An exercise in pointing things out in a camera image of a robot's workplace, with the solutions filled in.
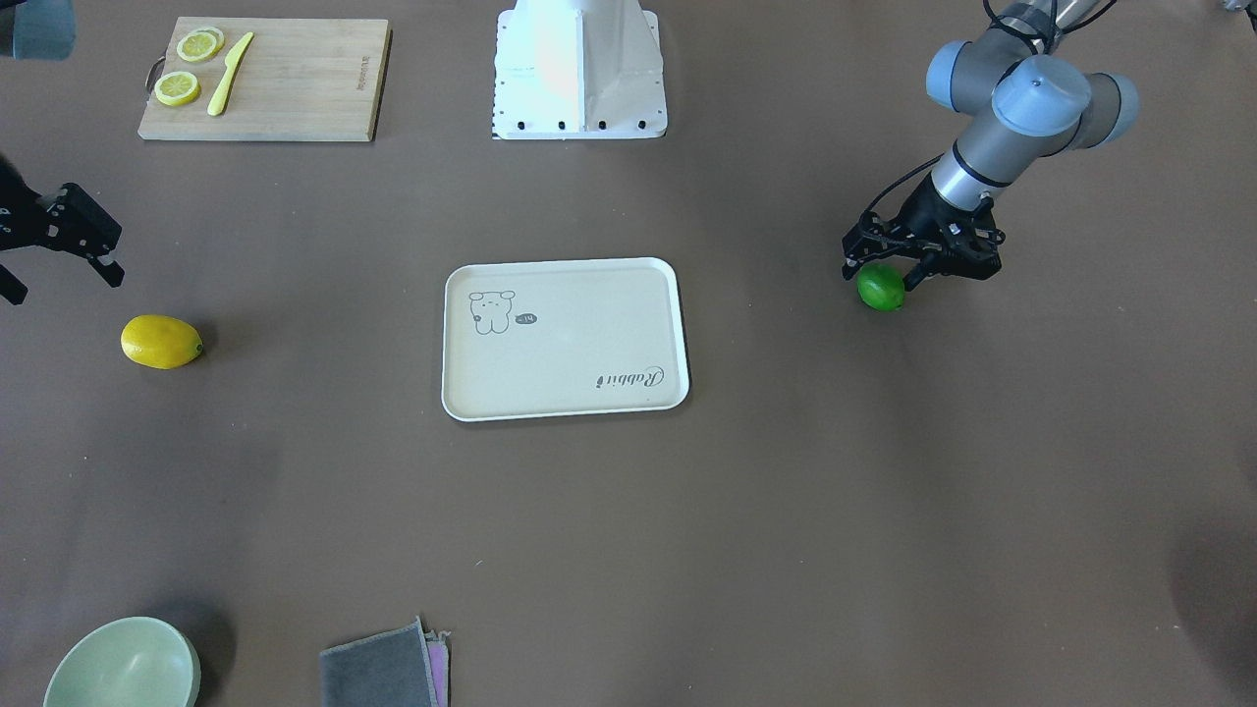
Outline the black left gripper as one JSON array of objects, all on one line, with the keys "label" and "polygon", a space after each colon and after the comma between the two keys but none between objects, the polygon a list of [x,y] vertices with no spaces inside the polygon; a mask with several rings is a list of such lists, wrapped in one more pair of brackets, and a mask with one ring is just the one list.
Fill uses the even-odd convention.
[{"label": "black left gripper", "polygon": [[897,216],[885,220],[871,208],[861,213],[843,237],[843,278],[852,279],[871,260],[897,255],[915,260],[903,276],[904,286],[920,286],[934,276],[988,279],[1002,269],[1001,245],[1006,242],[993,206],[993,198],[983,192],[977,210],[957,209],[925,179]]}]

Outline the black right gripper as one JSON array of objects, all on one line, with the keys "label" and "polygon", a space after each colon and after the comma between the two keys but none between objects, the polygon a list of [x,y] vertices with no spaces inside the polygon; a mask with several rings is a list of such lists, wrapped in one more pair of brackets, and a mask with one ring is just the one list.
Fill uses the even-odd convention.
[{"label": "black right gripper", "polygon": [[65,182],[57,192],[40,195],[13,162],[1,159],[3,252],[44,247],[68,253],[118,288],[124,270],[113,258],[121,234],[122,226],[80,185]]}]

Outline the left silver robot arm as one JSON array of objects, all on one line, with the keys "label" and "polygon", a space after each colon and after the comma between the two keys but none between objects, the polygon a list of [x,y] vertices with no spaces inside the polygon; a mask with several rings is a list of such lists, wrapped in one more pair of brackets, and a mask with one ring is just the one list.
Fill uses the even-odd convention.
[{"label": "left silver robot arm", "polygon": [[843,278],[872,260],[906,258],[908,291],[935,276],[988,279],[1001,272],[1006,234],[993,209],[1037,159],[1094,148],[1130,130],[1140,111],[1124,75],[1080,72],[1056,53],[1100,18],[1107,1],[1011,1],[988,13],[977,39],[931,59],[926,93],[969,117],[952,147],[914,170],[919,184],[897,215],[866,208],[843,237]]}]

